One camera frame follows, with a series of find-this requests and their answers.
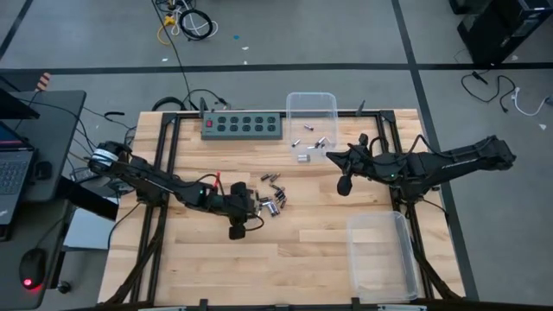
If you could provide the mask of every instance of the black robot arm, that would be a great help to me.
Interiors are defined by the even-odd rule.
[[[367,148],[368,137],[361,134],[359,144],[348,144],[346,152],[327,152],[327,157],[341,170],[338,192],[349,195],[351,177],[358,175],[369,180],[399,188],[402,200],[417,201],[432,187],[477,170],[507,170],[516,159],[505,141],[490,136],[470,146],[444,152],[386,152],[372,156],[372,144]]]
[[[221,194],[217,175],[209,174],[217,179],[215,184],[197,181],[182,181],[177,175],[171,175],[154,168],[141,157],[131,155],[131,149],[121,143],[101,143],[88,162],[90,170],[98,175],[118,178],[127,182],[137,190],[137,200],[146,205],[160,206],[166,193],[173,194],[186,207],[196,211],[226,216],[230,223],[230,239],[245,236],[244,223],[256,218],[254,201],[245,183],[237,182],[231,185],[231,193]]]

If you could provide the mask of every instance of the black box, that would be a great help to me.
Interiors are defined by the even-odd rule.
[[[553,0],[493,0],[457,31],[475,64],[499,64],[553,13]]]

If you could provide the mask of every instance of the laptop keyboard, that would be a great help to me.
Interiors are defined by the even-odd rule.
[[[27,161],[0,160],[0,194],[16,194],[21,188]]]

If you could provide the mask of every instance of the clear plastic bin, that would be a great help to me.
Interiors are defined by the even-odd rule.
[[[311,161],[326,159],[325,153],[338,145],[338,109],[336,97],[327,92],[293,92],[286,98],[286,118],[288,121],[288,141],[290,152],[310,155]],[[307,124],[314,128],[308,130]],[[308,149],[323,137],[327,139],[323,148]],[[300,143],[292,144],[298,139]]]
[[[363,303],[418,297],[415,258],[405,217],[398,212],[352,216],[347,221],[352,285]]]

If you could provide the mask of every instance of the wooden tabletop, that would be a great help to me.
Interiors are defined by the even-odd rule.
[[[401,144],[406,151],[422,133],[416,110],[395,110]],[[162,114],[143,112],[137,126],[134,154],[154,161]],[[287,126],[283,122],[284,137]],[[337,149],[347,150],[361,132],[378,135],[368,117],[339,118]],[[168,146],[162,167],[167,164]],[[424,151],[419,144],[415,151]],[[330,161],[299,164],[282,141],[202,141],[200,121],[183,120],[179,134],[175,173],[195,180],[221,171],[226,189],[237,181],[257,189],[262,196],[274,190],[259,177],[281,173],[276,184],[286,187],[288,203],[280,216],[267,212],[264,228],[247,232],[246,238],[228,239],[228,220],[186,209],[171,198],[165,230],[156,305],[344,304],[355,296],[347,260],[346,221],[359,213],[391,211],[386,186],[353,178],[347,197],[336,193],[340,171]],[[439,193],[426,200],[440,205]],[[136,204],[129,194],[122,199],[118,219]],[[113,233],[99,301],[113,295],[135,264],[145,208],[139,207]],[[464,295],[461,277],[443,212],[427,203],[416,205],[424,249],[442,279]],[[156,222],[152,223],[152,232]],[[141,297],[149,280],[143,277]],[[423,296],[419,286],[419,295]]]

